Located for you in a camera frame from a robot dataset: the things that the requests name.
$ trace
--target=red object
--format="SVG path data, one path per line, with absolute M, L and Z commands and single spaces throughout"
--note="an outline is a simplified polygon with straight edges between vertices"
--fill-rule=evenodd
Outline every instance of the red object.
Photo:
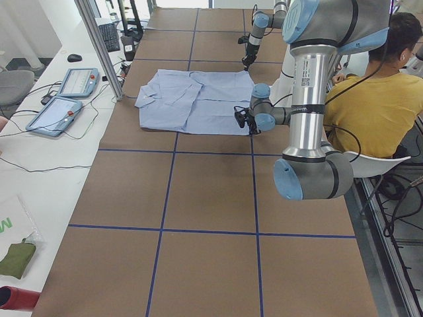
M 0 309 L 32 312 L 39 297 L 39 292 L 3 286 L 0 287 Z

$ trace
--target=white desk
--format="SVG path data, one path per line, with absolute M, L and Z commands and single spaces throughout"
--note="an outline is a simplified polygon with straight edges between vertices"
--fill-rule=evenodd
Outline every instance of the white desk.
M 71 53 L 82 55 L 83 60 L 77 63 L 67 62 L 67 56 Z M 122 51 L 112 52 L 110 58 L 115 64 L 124 59 L 124 54 Z M 72 67 L 96 67 L 100 76 L 104 75 L 83 23 L 75 29 L 71 40 L 63 45 L 32 90 L 62 80 L 66 71 Z M 96 96 L 104 84 L 107 82 L 99 79 L 95 91 L 90 97 L 82 100 L 83 104 Z M 31 94 L 18 110 L 41 110 L 43 105 L 40 100 L 47 91 L 48 88 L 45 88 Z M 3 137 L 19 132 L 18 128 L 9 122 L 0 133 L 0 151 L 3 152 L 1 157 L 30 170 L 57 166 L 90 166 L 112 114 L 114 102 L 112 89 L 107 87 L 93 103 L 98 110 L 98 117 L 86 136 L 80 140 L 74 140 L 65 134 L 57 138 L 32 133 Z M 82 136 L 95 115 L 95 110 L 88 105 L 66 132 L 74 137 Z M 13 116 L 12 120 L 24 130 L 33 117 L 34 114 L 30 112 L 21 112 Z M 0 276 L 1 286 L 42 290 L 88 172 L 88 168 L 72 168 L 29 173 L 0 161 L 0 201 L 18 195 L 24 201 L 44 240 L 22 279 Z M 0 310 L 0 316 L 24 317 L 30 316 L 30 313 Z

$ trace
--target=folded shirt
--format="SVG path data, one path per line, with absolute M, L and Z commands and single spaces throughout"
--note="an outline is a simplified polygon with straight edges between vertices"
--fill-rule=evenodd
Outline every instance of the folded shirt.
M 195 134 L 248 135 L 234 106 L 249 107 L 254 83 L 246 71 L 206 73 L 160 69 L 135 103 L 141 127 Z

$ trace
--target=keyboard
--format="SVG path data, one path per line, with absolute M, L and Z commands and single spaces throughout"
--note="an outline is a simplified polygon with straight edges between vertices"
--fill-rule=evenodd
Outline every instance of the keyboard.
M 98 26 L 106 49 L 108 52 L 120 50 L 118 31 L 114 23 L 107 23 Z

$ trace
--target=man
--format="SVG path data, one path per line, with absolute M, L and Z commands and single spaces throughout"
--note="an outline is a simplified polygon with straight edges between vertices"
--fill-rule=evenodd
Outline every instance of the man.
M 400 73 L 412 57 L 412 51 L 423 35 L 417 18 L 410 13 L 391 17 L 387 42 L 369 52 L 364 77 L 385 61 L 369 79 L 330 101 L 326 106 L 325 125 L 337 125 L 351 131 L 360 141 L 362 154 L 391 158 L 416 116 L 423 111 L 423 79 Z M 327 100 L 362 78 L 338 76 L 337 85 Z M 358 152 L 357 141 L 345 131 L 325 126 L 328 140 L 340 151 Z

